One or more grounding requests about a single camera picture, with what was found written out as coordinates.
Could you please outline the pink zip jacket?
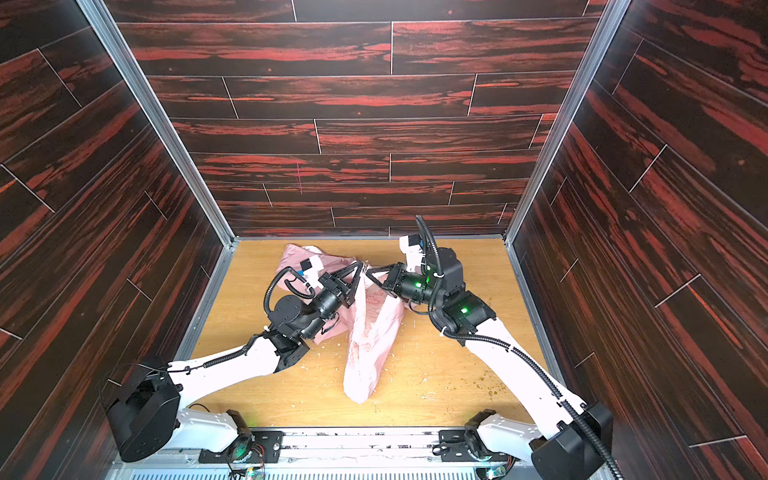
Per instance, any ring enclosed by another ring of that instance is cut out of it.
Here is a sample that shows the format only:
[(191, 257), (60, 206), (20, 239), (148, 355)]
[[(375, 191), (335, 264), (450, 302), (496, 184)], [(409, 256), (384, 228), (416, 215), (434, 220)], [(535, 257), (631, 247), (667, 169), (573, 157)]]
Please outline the pink zip jacket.
[[(318, 255), (323, 273), (331, 273), (353, 263), (353, 257), (335, 256), (309, 245), (289, 244), (278, 264), (299, 271), (299, 263)], [(366, 276), (360, 279), (354, 304), (339, 309), (330, 325), (314, 338), (319, 344), (343, 333), (348, 334), (348, 355), (343, 388), (348, 398), (362, 404), (374, 393), (384, 364), (389, 357), (405, 313), (405, 303), (375, 286)]]

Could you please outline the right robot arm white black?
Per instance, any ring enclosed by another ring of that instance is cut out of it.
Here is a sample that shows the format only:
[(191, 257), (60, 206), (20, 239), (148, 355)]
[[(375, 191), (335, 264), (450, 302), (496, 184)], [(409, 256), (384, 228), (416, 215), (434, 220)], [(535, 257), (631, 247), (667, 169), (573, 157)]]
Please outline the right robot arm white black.
[(542, 479), (589, 479), (601, 467), (623, 478), (612, 454), (612, 413), (599, 403), (587, 404), (524, 350), (498, 314), (467, 289), (452, 249), (422, 245), (407, 262), (366, 275), (389, 295), (422, 306), (440, 335), (482, 360), (528, 412), (528, 423), (492, 409), (476, 414), (465, 424), (461, 442), (471, 457), (525, 462)]

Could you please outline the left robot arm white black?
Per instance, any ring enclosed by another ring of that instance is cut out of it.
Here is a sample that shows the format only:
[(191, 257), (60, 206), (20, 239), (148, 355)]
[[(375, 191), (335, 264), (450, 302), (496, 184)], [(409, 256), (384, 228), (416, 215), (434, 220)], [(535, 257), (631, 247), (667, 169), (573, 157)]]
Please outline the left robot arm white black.
[(106, 416), (119, 456), (136, 462), (163, 449), (201, 449), (239, 461), (248, 456), (252, 431), (236, 410), (192, 409), (197, 400), (246, 380), (297, 364), (308, 341), (342, 307), (355, 301), (364, 265), (360, 261), (323, 273), (320, 287), (295, 288), (277, 302), (263, 300), (269, 325), (244, 345), (217, 354), (165, 363), (150, 357), (136, 365), (109, 396)]

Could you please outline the aluminium front rail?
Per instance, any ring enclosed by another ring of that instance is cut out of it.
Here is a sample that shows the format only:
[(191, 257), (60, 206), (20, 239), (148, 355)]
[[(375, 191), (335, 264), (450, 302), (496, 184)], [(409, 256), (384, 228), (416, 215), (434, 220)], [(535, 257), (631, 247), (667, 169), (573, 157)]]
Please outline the aluminium front rail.
[(255, 433), (247, 462), (201, 461), (199, 450), (163, 450), (145, 460), (117, 459), (108, 479), (537, 479), (525, 461), (479, 462), (456, 444), (456, 427), (296, 427)]

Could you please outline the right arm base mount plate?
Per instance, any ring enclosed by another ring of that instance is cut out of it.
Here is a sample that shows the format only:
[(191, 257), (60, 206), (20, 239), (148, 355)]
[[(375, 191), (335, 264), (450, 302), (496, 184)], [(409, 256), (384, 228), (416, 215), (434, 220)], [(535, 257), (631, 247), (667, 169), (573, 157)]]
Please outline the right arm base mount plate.
[(432, 447), (432, 454), (443, 462), (517, 462), (515, 457), (504, 453), (491, 453), (479, 447), (479, 443), (466, 438), (463, 429), (438, 431), (438, 442)]

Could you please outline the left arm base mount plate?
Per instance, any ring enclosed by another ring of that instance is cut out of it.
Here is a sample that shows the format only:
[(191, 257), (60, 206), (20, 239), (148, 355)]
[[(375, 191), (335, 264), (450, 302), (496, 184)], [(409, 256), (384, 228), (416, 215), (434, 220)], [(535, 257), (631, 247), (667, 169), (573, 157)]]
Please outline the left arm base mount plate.
[(236, 440), (221, 453), (202, 450), (200, 464), (273, 464), (280, 458), (284, 432), (280, 430), (253, 430), (249, 437)]

